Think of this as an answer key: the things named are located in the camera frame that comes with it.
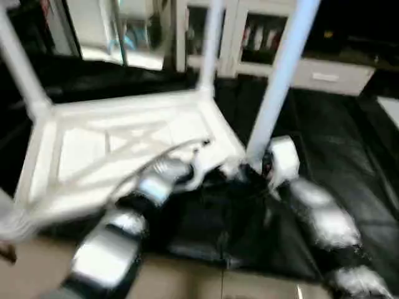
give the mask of glass cabinet door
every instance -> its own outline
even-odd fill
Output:
[[[241,43],[241,61],[272,65],[287,19],[249,13]]]
[[[232,43],[232,72],[268,76],[295,5],[246,0],[239,4]]]
[[[207,7],[199,7],[188,5],[186,10],[186,54],[187,55],[201,55],[205,35],[205,21]],[[224,29],[224,15],[222,20],[221,32]],[[221,46],[222,34],[219,40],[219,54]]]

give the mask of white cabinet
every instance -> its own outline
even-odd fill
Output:
[[[201,65],[211,0],[176,0],[176,69]],[[225,0],[218,75],[268,75],[295,8],[293,0]]]
[[[199,68],[206,11],[211,0],[176,0],[176,69]],[[248,74],[267,77],[296,0],[224,0],[219,47],[219,77]],[[373,75],[372,67],[302,59],[292,86],[358,95]]]

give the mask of floor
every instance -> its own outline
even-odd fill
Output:
[[[34,239],[18,246],[15,266],[0,262],[0,298],[33,299],[57,286],[74,245]],[[193,261],[147,256],[129,299],[328,299],[318,286],[222,270]]]

